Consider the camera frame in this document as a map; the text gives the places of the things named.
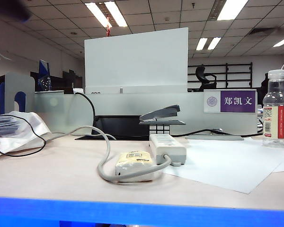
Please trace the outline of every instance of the gray cable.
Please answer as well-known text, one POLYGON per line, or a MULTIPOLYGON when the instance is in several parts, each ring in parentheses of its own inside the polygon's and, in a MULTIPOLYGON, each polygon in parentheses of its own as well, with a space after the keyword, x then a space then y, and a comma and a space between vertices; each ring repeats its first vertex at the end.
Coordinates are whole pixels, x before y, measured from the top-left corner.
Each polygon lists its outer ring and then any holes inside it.
POLYGON ((66 133, 66 134, 63 134, 63 135, 58 135, 54 138, 51 138, 51 139, 48 139, 46 142, 50 142, 52 140, 55 140, 57 138, 61 138, 63 136, 66 136, 66 135, 70 135, 72 133, 74 133, 75 131, 79 130, 79 129, 84 129, 84 128, 89 128, 89 129, 93 129, 95 131, 97 131, 98 133, 100 133, 105 141, 106 141, 106 154, 105 156, 103 157, 103 159, 99 162, 98 166, 97 166, 97 170, 98 170, 98 174, 104 179, 104 180, 107 180, 107 181, 120 181, 120 180, 124 180, 124 179, 128 179, 128 178, 133 178, 133 177, 137 177, 137 176, 141 176, 141 175, 145 175, 145 174, 149 174, 149 173, 152 173, 152 172, 156 172, 158 170, 161 170, 161 169, 164 169, 165 167, 169 166, 171 164, 171 159, 170 157, 165 154, 163 155, 163 157, 165 158, 165 162, 160 164, 160 165, 157 165, 157 166, 152 166, 146 170, 141 170, 141 171, 137 171, 135 173, 130 173, 130 174, 125 174, 125 175, 120 175, 120 176, 112 176, 112 175, 107 175, 104 173, 104 170, 103 170, 103 166, 104 164, 107 162, 108 160, 108 157, 109 157, 109 154, 110 154, 110 142, 108 140, 108 137, 107 135, 101 131, 100 129, 94 127, 94 126, 81 126, 73 131, 70 131, 69 133, 66 133))

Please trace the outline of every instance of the ceiling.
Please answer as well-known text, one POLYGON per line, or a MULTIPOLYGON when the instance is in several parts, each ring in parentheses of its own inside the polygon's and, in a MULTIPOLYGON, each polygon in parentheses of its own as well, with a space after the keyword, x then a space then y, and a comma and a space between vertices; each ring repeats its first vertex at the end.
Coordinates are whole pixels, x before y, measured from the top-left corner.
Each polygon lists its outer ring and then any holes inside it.
MULTIPOLYGON (((84 57, 84 40, 105 37, 84 3, 100 0, 22 0, 32 17, 10 25, 76 57, 84 57)), ((214 0, 116 0, 128 27, 112 27, 111 35, 127 35, 179 27, 189 28, 188 57, 283 54, 284 0, 249 0, 235 20, 207 21, 214 0), (278 27, 270 35, 248 35, 253 28, 278 27), (200 38, 222 37, 214 50, 196 51, 200 38)))

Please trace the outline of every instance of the frosted glass partition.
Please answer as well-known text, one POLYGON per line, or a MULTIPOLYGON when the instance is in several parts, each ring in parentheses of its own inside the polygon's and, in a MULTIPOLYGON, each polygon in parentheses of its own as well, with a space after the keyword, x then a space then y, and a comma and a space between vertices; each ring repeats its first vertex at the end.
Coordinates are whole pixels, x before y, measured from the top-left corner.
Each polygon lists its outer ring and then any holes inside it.
MULTIPOLYGON (((52 131, 68 131, 92 124, 92 109, 79 95, 36 94, 36 112, 52 131)), ((88 95, 96 115, 142 115, 169 105, 180 106, 178 119, 186 125, 172 126, 171 134, 199 129, 223 129, 233 134, 257 132, 256 113, 207 114, 203 111, 203 92, 169 94, 88 95)))
POLYGON ((187 92, 188 28, 85 40, 85 93, 187 92))

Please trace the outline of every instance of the barcode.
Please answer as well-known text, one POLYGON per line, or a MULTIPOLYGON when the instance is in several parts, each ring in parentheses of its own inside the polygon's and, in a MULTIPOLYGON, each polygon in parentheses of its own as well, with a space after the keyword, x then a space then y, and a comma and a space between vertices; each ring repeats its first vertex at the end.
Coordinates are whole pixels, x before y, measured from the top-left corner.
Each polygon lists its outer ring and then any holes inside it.
POLYGON ((270 132, 271 122, 265 122, 265 132, 270 132))

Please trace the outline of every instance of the bottle label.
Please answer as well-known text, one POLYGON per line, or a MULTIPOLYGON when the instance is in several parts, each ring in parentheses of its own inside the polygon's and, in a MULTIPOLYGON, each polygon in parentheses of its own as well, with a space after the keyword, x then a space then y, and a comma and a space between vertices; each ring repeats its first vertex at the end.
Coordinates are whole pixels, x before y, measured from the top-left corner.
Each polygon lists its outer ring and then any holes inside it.
POLYGON ((264 107, 264 136, 270 139, 284 139, 284 106, 264 107))

